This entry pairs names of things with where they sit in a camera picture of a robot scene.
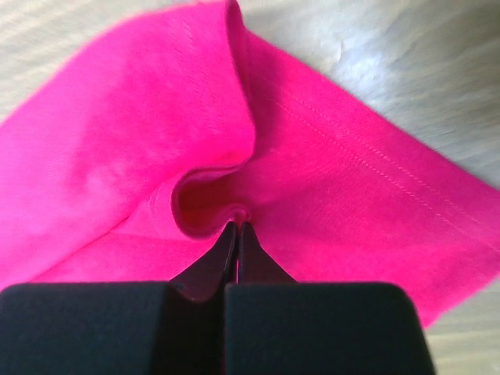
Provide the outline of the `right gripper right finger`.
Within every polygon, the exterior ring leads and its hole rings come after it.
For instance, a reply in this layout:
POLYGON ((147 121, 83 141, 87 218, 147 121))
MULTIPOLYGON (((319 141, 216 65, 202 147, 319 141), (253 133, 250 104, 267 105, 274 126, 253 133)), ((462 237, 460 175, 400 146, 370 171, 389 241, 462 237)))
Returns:
POLYGON ((415 307, 393 284, 299 283, 238 238, 237 282, 225 290, 228 374, 432 374, 415 307))

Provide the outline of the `pink t shirt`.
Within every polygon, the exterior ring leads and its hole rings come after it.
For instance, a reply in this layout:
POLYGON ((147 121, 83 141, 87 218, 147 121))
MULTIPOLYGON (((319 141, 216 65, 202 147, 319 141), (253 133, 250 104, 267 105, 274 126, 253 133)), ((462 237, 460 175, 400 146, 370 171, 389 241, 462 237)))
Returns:
POLYGON ((245 28, 234 1, 95 39, 1 127, 1 285, 169 280, 230 220, 421 322, 499 272, 499 193, 245 28))

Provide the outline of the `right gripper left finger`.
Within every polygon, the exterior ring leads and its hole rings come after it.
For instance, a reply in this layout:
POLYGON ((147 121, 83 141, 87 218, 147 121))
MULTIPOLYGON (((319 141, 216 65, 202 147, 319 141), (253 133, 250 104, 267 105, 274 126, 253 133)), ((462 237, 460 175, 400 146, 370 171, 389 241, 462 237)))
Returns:
POLYGON ((1 294, 4 374, 219 374, 238 228, 170 281, 18 284, 1 294))

